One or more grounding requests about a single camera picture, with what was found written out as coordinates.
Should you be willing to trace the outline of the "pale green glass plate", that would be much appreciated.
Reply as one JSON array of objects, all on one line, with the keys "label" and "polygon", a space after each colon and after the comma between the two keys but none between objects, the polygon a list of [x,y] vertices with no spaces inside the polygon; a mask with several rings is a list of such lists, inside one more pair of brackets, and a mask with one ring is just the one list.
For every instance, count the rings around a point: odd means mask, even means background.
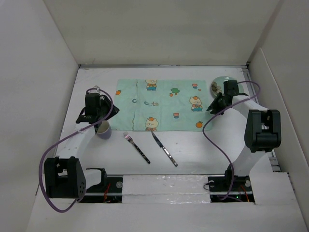
[{"label": "pale green glass plate", "polygon": [[224,94],[224,82],[226,81],[236,81],[236,79],[229,76],[219,76],[212,81],[211,93],[213,97],[216,97],[219,93]]}]

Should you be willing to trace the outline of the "purple mug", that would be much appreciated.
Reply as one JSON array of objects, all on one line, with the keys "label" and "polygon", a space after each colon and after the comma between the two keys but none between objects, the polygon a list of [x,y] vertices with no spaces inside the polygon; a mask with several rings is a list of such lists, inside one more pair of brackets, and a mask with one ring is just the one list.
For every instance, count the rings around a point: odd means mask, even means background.
[{"label": "purple mug", "polygon": [[96,135],[103,139],[108,140],[111,137],[112,129],[108,121],[103,121],[97,129]]}]

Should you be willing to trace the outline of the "green cartoon print cloth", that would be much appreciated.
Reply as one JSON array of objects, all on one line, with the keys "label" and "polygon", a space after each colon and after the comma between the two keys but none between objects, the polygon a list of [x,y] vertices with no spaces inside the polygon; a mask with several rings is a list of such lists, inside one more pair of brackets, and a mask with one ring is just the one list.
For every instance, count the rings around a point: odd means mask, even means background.
[{"label": "green cartoon print cloth", "polygon": [[122,79],[111,119],[115,131],[210,131],[209,90],[203,80]]}]

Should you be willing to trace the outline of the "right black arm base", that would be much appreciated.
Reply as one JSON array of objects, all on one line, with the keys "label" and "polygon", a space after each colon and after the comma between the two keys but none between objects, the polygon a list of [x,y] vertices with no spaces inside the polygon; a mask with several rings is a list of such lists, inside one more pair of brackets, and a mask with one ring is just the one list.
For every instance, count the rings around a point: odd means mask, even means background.
[{"label": "right black arm base", "polygon": [[231,170],[226,170],[224,174],[209,175],[208,181],[203,188],[209,192],[211,203],[254,203],[253,189],[250,177],[234,176],[231,186]]}]

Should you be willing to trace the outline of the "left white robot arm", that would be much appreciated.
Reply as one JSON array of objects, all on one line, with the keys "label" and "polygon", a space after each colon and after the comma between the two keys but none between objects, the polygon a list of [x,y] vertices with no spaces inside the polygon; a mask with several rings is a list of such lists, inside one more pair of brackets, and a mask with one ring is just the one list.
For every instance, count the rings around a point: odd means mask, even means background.
[{"label": "left white robot arm", "polygon": [[104,191],[107,174],[104,168],[82,168],[81,159],[90,140],[98,136],[110,138],[112,129],[108,119],[119,112],[106,95],[87,93],[85,107],[79,114],[75,135],[54,158],[44,162],[45,191],[48,198],[81,199],[87,190]]}]

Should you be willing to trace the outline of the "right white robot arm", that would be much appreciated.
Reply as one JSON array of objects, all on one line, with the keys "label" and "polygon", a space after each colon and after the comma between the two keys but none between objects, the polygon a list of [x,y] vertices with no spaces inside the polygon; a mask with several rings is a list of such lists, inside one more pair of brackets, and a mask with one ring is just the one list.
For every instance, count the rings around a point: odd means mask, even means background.
[{"label": "right white robot arm", "polygon": [[262,107],[246,93],[241,93],[236,80],[224,82],[224,92],[217,94],[207,111],[214,119],[230,108],[247,119],[245,146],[236,160],[229,164],[223,178],[224,187],[235,190],[241,184],[240,177],[248,176],[265,153],[281,145],[281,114],[278,110]]}]

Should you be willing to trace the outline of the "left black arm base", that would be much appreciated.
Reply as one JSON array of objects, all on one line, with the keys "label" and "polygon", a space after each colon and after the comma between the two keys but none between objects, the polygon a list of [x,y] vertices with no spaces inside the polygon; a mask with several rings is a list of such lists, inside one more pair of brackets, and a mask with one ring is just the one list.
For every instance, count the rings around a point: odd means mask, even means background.
[{"label": "left black arm base", "polygon": [[101,172],[101,182],[88,188],[78,203],[122,203],[123,176]]}]

